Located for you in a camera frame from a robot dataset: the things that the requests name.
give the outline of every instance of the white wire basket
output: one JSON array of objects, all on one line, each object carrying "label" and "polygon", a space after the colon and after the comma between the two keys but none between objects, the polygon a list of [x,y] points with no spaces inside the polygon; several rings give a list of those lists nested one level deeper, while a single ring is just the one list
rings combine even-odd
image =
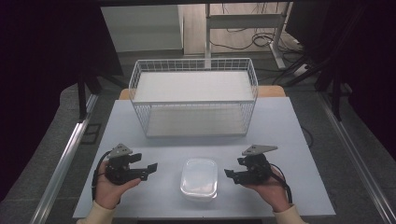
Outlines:
[{"label": "white wire basket", "polygon": [[246,135],[257,86],[246,58],[140,60],[129,94],[146,137]]}]

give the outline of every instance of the table surface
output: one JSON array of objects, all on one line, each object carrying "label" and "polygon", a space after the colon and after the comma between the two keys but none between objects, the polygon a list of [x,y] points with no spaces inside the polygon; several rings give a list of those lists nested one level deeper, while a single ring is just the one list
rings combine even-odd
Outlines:
[{"label": "table surface", "polygon": [[[261,93],[280,92],[281,88],[261,87],[260,90]],[[127,90],[122,92],[120,98],[128,99]],[[244,167],[236,159],[252,144],[279,147],[278,150],[266,153],[266,157],[285,173],[293,192],[293,200],[301,215],[334,215],[332,204],[288,97],[259,98],[247,136],[160,139],[147,139],[131,102],[118,100],[111,112],[92,170],[99,158],[118,143],[143,154],[142,161],[134,163],[136,168],[146,167],[154,162],[158,162],[159,166],[158,171],[150,175],[147,182],[125,193],[115,217],[271,217],[272,209],[268,204],[254,191],[236,186],[223,172],[223,169],[242,171]],[[181,168],[189,158],[209,158],[218,164],[218,197],[210,203],[188,201],[180,192]],[[81,193],[74,217],[85,217],[91,209],[91,179],[92,172]]]}]

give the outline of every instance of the container lid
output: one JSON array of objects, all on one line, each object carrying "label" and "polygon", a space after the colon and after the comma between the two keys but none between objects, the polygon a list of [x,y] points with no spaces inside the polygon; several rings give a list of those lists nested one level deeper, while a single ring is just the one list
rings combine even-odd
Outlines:
[{"label": "container lid", "polygon": [[180,189],[188,199],[210,201],[216,197],[218,166],[209,159],[186,161],[181,174]]}]

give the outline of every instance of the human hand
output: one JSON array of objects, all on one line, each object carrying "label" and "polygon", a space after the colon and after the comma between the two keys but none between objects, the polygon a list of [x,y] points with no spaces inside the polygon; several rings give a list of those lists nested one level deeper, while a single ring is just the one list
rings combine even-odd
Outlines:
[{"label": "human hand", "polygon": [[[274,167],[271,167],[274,174],[283,179],[283,176]],[[244,185],[248,189],[256,190],[260,196],[273,207],[274,212],[284,212],[290,208],[286,191],[282,185],[273,177],[260,185]]]},{"label": "human hand", "polygon": [[128,189],[137,186],[141,179],[133,179],[123,185],[115,185],[105,177],[106,165],[108,161],[103,161],[99,167],[99,176],[96,184],[95,201],[106,209],[114,209],[120,201],[121,195]]}]

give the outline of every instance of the black cable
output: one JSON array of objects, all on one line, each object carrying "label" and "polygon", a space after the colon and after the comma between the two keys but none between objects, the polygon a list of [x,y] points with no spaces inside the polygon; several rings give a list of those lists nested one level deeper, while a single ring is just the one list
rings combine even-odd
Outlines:
[{"label": "black cable", "polygon": [[303,125],[300,125],[301,129],[303,129],[303,131],[305,131],[306,133],[308,133],[309,135],[309,143],[308,143],[308,147],[312,147],[314,145],[314,136],[312,135],[311,132],[309,132]]},{"label": "black cable", "polygon": [[282,52],[282,59],[283,60],[285,60],[288,63],[295,63],[297,61],[292,61],[292,60],[290,60],[290,59],[285,57],[285,55],[287,55],[287,54],[300,54],[300,55],[302,55],[303,53],[300,53],[300,52]]},{"label": "black cable", "polygon": [[227,10],[227,8],[225,8],[225,4],[224,4],[224,3],[222,3],[221,5],[222,5],[222,9],[223,9],[223,14],[225,14],[225,11],[224,11],[224,10],[226,10],[228,13],[230,13],[230,12]]},{"label": "black cable", "polygon": [[283,46],[281,46],[281,45],[278,45],[278,46],[280,47],[280,49],[279,49],[280,51],[282,51],[282,52],[284,52],[284,51],[291,51],[291,52],[296,52],[296,53],[304,53],[302,50],[297,50],[297,49],[290,49],[290,48],[288,48],[287,45],[286,45],[286,43],[285,43],[285,41],[283,41],[282,37],[280,37],[279,40],[280,40],[280,42],[282,42],[282,44],[285,46],[285,47],[283,47]]},{"label": "black cable", "polygon": [[279,50],[282,51],[282,52],[284,52],[284,53],[304,54],[304,51],[303,51],[303,50],[288,49],[288,48],[285,48],[285,47],[280,46],[280,45],[278,45],[278,47],[279,47]]},{"label": "black cable", "polygon": [[298,65],[301,65],[307,59],[308,59],[308,57],[305,54],[303,54],[303,56],[301,56],[295,63],[293,63],[291,66],[289,66],[287,70],[285,70],[281,75],[279,75],[279,77],[277,77],[273,81],[272,85],[277,85],[278,81],[280,81],[283,77],[288,75],[290,72],[293,72],[293,71],[297,70]]},{"label": "black cable", "polygon": [[288,194],[289,203],[293,203],[293,198],[291,196],[291,189],[290,189],[290,186],[286,182],[286,177],[283,174],[282,170],[279,167],[277,167],[276,165],[272,164],[272,163],[270,163],[270,165],[274,166],[282,174],[283,179],[279,175],[274,174],[274,172],[271,171],[271,177],[273,179],[277,180],[282,185],[282,187],[285,188],[286,193]]},{"label": "black cable", "polygon": [[254,68],[254,70],[262,70],[266,72],[283,72],[283,70],[271,70],[271,69],[266,69],[266,68]]},{"label": "black cable", "polygon": [[242,48],[234,48],[234,47],[230,47],[230,46],[226,46],[226,45],[215,44],[215,43],[213,43],[211,40],[209,40],[209,43],[211,43],[211,44],[214,45],[214,46],[223,47],[223,48],[227,48],[227,49],[247,49],[247,48],[249,48],[250,46],[252,46],[253,44],[256,45],[257,47],[263,48],[263,47],[268,46],[268,45],[269,45],[269,42],[267,42],[266,44],[260,45],[260,44],[257,44],[257,43],[255,42],[257,39],[265,39],[265,38],[267,38],[267,39],[269,39],[269,40],[271,40],[271,41],[273,40],[272,37],[267,36],[267,35],[263,35],[263,34],[266,34],[266,33],[257,33],[257,34],[255,34],[255,35],[253,35],[253,36],[251,37],[251,39],[252,39],[252,40],[251,40],[251,43],[250,43],[249,45],[247,45],[246,47],[242,47]]},{"label": "black cable", "polygon": [[92,188],[92,200],[95,200],[96,196],[96,185],[98,182],[98,176],[99,176],[99,167],[102,164],[102,161],[105,159],[105,157],[110,153],[111,151],[107,151],[102,158],[99,160],[95,171],[93,172],[93,177],[92,177],[92,183],[91,183],[91,188]]},{"label": "black cable", "polygon": [[241,32],[244,30],[247,30],[248,28],[243,28],[243,29],[239,29],[239,30],[230,30],[230,29],[226,29],[228,33],[236,33],[236,32]]},{"label": "black cable", "polygon": [[264,81],[264,80],[266,80],[266,79],[270,79],[270,78],[273,78],[273,77],[277,77],[277,76],[258,78],[257,81],[258,81],[258,82],[261,82],[261,81]]},{"label": "black cable", "polygon": [[267,3],[262,4],[262,14],[267,13]]}]

